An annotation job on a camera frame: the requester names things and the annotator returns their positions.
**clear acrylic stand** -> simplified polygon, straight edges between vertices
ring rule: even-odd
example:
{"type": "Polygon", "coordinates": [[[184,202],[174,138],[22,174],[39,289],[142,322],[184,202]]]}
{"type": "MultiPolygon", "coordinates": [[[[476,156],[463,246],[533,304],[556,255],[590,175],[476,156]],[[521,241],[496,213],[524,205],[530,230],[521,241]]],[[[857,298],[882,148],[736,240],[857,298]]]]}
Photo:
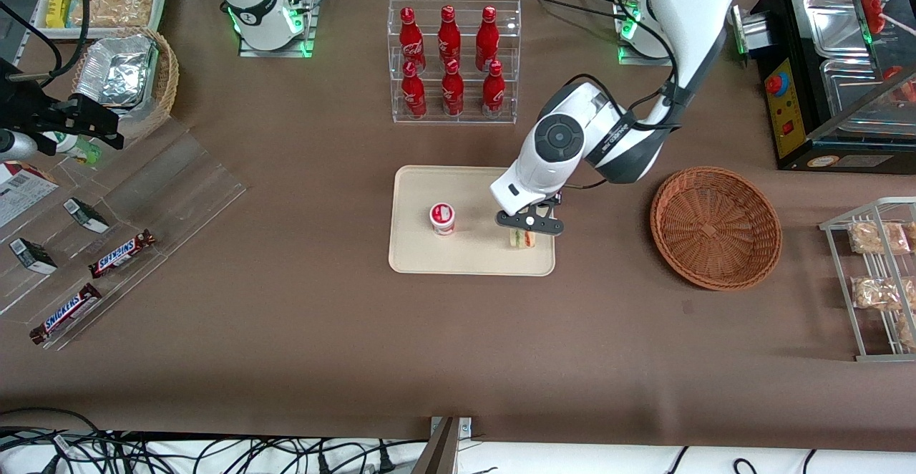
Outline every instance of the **clear acrylic stand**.
{"type": "Polygon", "coordinates": [[[391,115],[395,122],[422,122],[422,124],[514,124],[518,114],[518,70],[521,56],[521,2],[520,1],[430,1],[391,0],[389,2],[389,71],[391,75],[391,115]],[[442,7],[455,8],[455,23],[461,31],[461,76],[464,79],[464,112],[449,116],[442,111],[442,76],[445,69],[439,59],[439,25],[442,7]],[[484,7],[497,9],[497,28],[500,30],[500,50],[497,58],[503,63],[506,80],[503,110],[497,119],[487,119],[482,112],[483,86],[487,73],[479,72],[474,65],[477,53],[477,28],[480,27],[484,7]],[[416,25],[423,33],[423,52],[426,69],[419,74],[426,92],[425,116],[414,119],[404,103],[400,82],[404,78],[404,57],[400,47],[400,11],[413,9],[416,25]]]}
{"type": "Polygon", "coordinates": [[[0,228],[4,295],[0,319],[23,324],[26,340],[30,330],[87,282],[102,295],[42,344],[56,350],[81,334],[245,191],[185,125],[171,118],[123,150],[104,149],[102,159],[92,167],[59,155],[35,157],[29,163],[52,175],[59,187],[0,228]],[[71,197],[94,206],[108,222],[108,230],[95,233],[80,226],[63,208],[71,197]],[[104,277],[92,279],[88,265],[144,229],[156,238],[153,246],[104,277]],[[19,237],[42,245],[58,269],[42,275],[22,266],[9,249],[9,243],[19,237]]]}

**red emergency stop button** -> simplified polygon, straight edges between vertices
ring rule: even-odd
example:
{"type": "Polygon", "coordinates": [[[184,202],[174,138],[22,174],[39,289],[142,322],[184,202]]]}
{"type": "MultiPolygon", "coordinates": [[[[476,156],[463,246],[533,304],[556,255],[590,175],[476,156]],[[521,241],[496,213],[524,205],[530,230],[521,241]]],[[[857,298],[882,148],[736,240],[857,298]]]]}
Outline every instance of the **red emergency stop button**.
{"type": "Polygon", "coordinates": [[[766,79],[766,92],[770,95],[775,95],[779,90],[782,89],[782,79],[778,76],[770,77],[766,79]]]}
{"type": "Polygon", "coordinates": [[[787,90],[789,90],[789,75],[785,73],[776,73],[766,79],[764,86],[766,87],[766,92],[770,95],[785,95],[787,90]]]}

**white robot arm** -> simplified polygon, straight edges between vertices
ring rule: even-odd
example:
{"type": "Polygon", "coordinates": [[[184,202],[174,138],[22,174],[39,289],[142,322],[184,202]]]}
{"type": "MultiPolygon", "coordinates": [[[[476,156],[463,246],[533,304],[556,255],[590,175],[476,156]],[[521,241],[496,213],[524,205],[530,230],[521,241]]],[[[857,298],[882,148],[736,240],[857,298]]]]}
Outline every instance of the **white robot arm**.
{"type": "Polygon", "coordinates": [[[296,0],[226,0],[235,26],[253,49],[273,50],[304,30],[296,0]]]}
{"type": "Polygon", "coordinates": [[[553,219],[537,216],[533,208],[558,193],[581,160],[609,183],[642,178],[722,49],[724,18],[732,1],[650,0],[644,14],[658,21],[671,43],[677,86],[668,82],[640,122],[592,83],[560,89],[547,101],[518,159],[490,186],[503,209],[497,222],[533,232],[562,232],[561,223],[553,225],[553,219]],[[647,128],[659,124],[668,127],[647,128]]]}

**foil tray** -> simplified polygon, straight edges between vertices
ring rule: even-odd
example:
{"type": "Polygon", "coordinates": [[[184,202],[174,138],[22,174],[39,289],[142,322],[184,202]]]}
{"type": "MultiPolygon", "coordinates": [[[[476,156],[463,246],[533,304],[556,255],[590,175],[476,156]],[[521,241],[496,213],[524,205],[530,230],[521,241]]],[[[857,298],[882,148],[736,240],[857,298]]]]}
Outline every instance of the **foil tray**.
{"type": "Polygon", "coordinates": [[[804,0],[814,49],[825,59],[868,57],[853,0],[804,0]]]}
{"type": "MultiPolygon", "coordinates": [[[[870,90],[879,87],[874,70],[866,59],[828,59],[821,63],[821,78],[827,91],[830,114],[838,115],[870,90]]],[[[893,103],[873,102],[840,125],[847,132],[913,137],[916,134],[909,109],[893,103]]]]}
{"type": "Polygon", "coordinates": [[[137,107],[150,95],[157,58],[156,42],[146,36],[99,39],[89,47],[76,90],[108,108],[137,107]]]}

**red switch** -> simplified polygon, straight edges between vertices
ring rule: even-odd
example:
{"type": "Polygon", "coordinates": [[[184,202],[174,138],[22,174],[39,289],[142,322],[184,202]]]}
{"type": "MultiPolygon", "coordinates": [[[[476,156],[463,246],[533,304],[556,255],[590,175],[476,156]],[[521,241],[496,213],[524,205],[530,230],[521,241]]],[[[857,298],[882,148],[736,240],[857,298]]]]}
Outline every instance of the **red switch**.
{"type": "Polygon", "coordinates": [[[782,79],[779,78],[779,75],[773,75],[772,77],[766,79],[766,92],[768,92],[770,95],[775,95],[781,89],[782,79]]]}

